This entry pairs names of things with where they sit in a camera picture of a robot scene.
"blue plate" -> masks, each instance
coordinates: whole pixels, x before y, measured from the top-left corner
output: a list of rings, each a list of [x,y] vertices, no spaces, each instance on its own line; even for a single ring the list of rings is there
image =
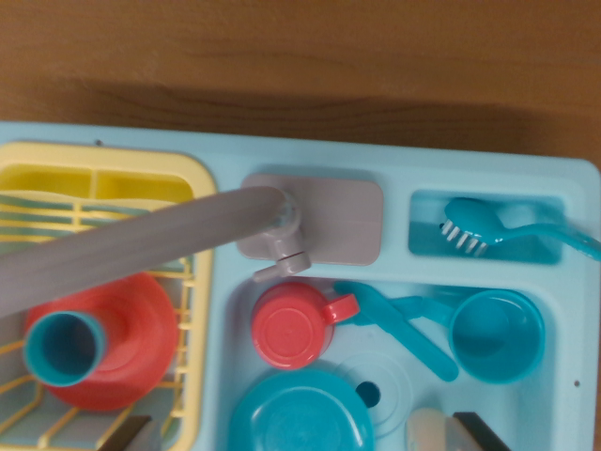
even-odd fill
[[[373,451],[362,399],[342,379],[306,369],[260,382],[240,402],[230,451]]]

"toy sink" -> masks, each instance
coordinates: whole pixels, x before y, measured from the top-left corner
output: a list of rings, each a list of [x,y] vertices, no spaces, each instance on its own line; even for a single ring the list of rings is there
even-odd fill
[[[439,234],[446,203],[465,196],[489,202],[509,226],[569,223],[599,238],[601,187],[591,164],[23,123],[0,124],[0,144],[2,203],[18,199],[9,200],[8,209],[0,211],[43,215],[54,208],[69,218],[68,223],[44,220],[32,226],[21,224],[23,218],[0,216],[13,221],[2,224],[4,252],[212,194],[213,181],[220,192],[237,189],[249,175],[259,173],[376,183],[384,194],[376,261],[368,266],[315,264],[294,280],[324,292],[335,280],[356,280],[391,298],[511,289],[535,303],[547,331],[540,365],[525,379],[502,385],[477,381],[464,370],[455,381],[443,382],[376,326],[337,326],[330,347],[314,365],[351,385],[367,381],[378,387],[380,401],[369,409],[376,450],[405,450],[405,423],[410,412],[421,407],[447,414],[477,412],[514,451],[593,448],[598,263],[537,239],[491,248],[481,258],[465,257]],[[65,204],[71,210],[65,210]],[[61,216],[55,210],[45,214]],[[252,386],[277,371],[258,357],[250,338],[254,303],[281,281],[252,280],[253,273],[268,264],[243,256],[232,243],[154,272],[165,284],[167,279],[176,281],[170,292],[180,314],[181,346],[162,384],[121,412],[78,412],[44,393],[21,360],[23,315],[2,319],[0,450],[97,449],[137,412],[162,422],[164,449],[226,449],[233,410]],[[441,326],[421,319],[414,324],[450,354]]]

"faucet handle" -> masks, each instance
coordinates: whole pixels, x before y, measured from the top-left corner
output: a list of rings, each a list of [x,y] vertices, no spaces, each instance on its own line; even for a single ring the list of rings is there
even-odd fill
[[[278,276],[288,277],[309,268],[311,268],[311,260],[306,253],[301,252],[294,256],[281,258],[275,262],[275,265],[255,272],[253,280],[257,283],[265,282]]]
[[[275,265],[255,272],[255,282],[278,276],[287,277],[311,268],[301,235],[301,211],[291,196],[287,195],[286,198],[290,211],[285,223],[261,234],[267,241]]]

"yellow dish rack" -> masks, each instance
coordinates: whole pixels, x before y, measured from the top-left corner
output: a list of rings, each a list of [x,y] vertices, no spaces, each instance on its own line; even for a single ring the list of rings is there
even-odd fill
[[[0,251],[215,193],[205,167],[183,155],[10,143],[0,148]],[[150,272],[170,287],[176,357],[148,397],[120,412],[84,412],[53,399],[24,368],[24,314],[0,319],[0,450],[98,449],[134,413],[162,421],[171,451],[189,450],[200,423],[211,263],[206,251]]]

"red cup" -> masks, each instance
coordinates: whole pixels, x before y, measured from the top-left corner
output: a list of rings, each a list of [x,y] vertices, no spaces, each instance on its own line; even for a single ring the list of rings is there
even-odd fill
[[[328,302],[317,289],[287,282],[268,289],[253,309],[254,348],[268,364],[298,369],[325,352],[334,324],[359,313],[352,294]]]

